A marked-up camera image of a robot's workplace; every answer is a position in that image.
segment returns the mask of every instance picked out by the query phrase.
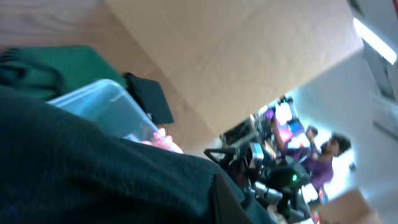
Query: wooden surface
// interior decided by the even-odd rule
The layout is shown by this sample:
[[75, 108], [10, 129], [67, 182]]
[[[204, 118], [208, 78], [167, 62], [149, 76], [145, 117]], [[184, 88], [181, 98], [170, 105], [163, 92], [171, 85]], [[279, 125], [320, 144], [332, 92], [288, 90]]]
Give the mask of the wooden surface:
[[81, 44], [94, 47], [121, 72], [160, 82], [175, 118], [167, 133], [185, 152], [202, 155], [215, 134], [102, 1], [0, 0], [0, 48]]
[[214, 133], [362, 43], [346, 0], [106, 0]]

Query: purple shirt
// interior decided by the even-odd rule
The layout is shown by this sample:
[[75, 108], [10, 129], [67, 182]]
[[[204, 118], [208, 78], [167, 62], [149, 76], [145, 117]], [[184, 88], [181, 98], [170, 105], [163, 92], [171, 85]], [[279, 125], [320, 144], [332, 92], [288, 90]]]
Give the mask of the purple shirt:
[[[311, 184], [315, 190], [319, 190], [323, 187], [323, 184], [329, 182], [333, 178], [333, 167], [331, 161], [320, 161], [317, 158], [320, 156], [316, 146], [311, 146], [311, 154], [306, 160], [302, 162], [303, 167], [306, 170], [312, 171]], [[282, 153], [283, 156], [290, 156], [295, 161], [299, 161], [300, 158], [308, 153], [308, 148], [298, 149], [285, 149]]]

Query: black machine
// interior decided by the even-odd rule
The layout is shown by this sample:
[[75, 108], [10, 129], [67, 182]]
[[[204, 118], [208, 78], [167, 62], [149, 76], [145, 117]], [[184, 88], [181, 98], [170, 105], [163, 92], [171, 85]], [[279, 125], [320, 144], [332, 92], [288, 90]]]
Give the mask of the black machine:
[[[283, 97], [279, 103], [288, 103], [295, 113], [291, 99]], [[268, 109], [263, 118], [275, 119], [275, 108]], [[278, 212], [289, 223], [311, 218], [310, 209], [300, 190], [310, 183], [311, 173], [301, 166], [310, 152], [298, 162], [289, 156], [273, 159], [263, 145], [264, 140], [271, 140], [271, 128], [264, 120], [250, 120], [251, 129], [256, 133], [254, 138], [221, 149], [207, 149], [206, 156], [220, 165], [243, 192], [254, 194], [262, 206], [266, 208], [268, 205], [276, 205]], [[292, 131], [302, 128], [297, 114], [287, 121], [287, 125]]]

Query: person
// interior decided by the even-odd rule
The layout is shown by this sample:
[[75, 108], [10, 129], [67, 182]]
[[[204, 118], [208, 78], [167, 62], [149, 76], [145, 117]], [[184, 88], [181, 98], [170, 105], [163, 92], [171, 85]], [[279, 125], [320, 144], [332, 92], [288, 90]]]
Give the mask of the person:
[[321, 151], [319, 151], [314, 143], [314, 138], [318, 134], [318, 131], [316, 128], [310, 127], [306, 133], [311, 142], [310, 147], [292, 149], [288, 148], [285, 142], [283, 142], [274, 119], [271, 120], [271, 127], [274, 132], [277, 149], [282, 156], [291, 156], [295, 161], [299, 161], [310, 152], [310, 155], [302, 162], [302, 165], [312, 173], [311, 184], [315, 190], [321, 189], [325, 183], [333, 178], [333, 158], [342, 155], [351, 147], [351, 141], [347, 137], [342, 134], [333, 133], [332, 137], [322, 144]]
[[3, 86], [0, 108], [0, 223], [274, 223], [211, 161]]

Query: man with dark hair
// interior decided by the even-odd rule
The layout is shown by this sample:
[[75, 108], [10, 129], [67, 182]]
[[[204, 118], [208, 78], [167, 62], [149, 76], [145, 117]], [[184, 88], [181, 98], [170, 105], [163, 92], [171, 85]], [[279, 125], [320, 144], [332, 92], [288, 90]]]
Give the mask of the man with dark hair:
[[342, 155], [342, 153], [351, 147], [351, 141], [348, 138], [335, 133], [329, 141], [322, 144], [321, 152], [319, 152], [313, 141], [314, 137], [318, 134], [318, 130], [310, 126], [306, 132], [311, 142], [310, 148], [287, 148], [280, 137], [276, 122], [271, 121], [271, 126], [274, 131], [277, 148], [283, 156], [290, 156], [295, 161], [299, 161], [309, 153], [308, 157], [302, 162], [302, 165], [312, 173], [311, 184], [315, 190], [319, 190], [323, 187], [324, 183], [329, 182], [333, 178], [333, 158]]

